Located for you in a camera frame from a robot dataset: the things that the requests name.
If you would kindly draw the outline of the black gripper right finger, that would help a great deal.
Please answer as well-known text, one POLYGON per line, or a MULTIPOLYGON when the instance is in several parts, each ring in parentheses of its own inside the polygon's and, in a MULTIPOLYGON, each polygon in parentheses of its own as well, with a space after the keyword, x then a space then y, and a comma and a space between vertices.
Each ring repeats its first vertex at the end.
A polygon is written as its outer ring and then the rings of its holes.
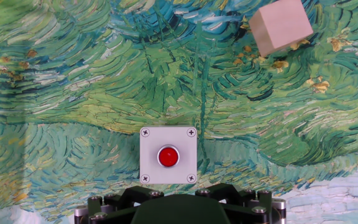
POLYGON ((242 189, 232 184, 216 184, 195 191, 196 196, 213 199, 223 208, 230 223, 286 224, 287 203, 269 190, 242 189))

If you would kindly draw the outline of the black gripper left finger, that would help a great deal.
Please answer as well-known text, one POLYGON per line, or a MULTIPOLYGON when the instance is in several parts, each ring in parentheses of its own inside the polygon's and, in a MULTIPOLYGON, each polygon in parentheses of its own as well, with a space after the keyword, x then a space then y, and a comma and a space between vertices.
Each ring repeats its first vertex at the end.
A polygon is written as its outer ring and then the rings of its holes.
POLYGON ((164 193, 135 186, 124 189, 122 194, 93 195, 87 204, 74 209, 74 224, 130 223, 137 211, 136 203, 161 198, 164 193))

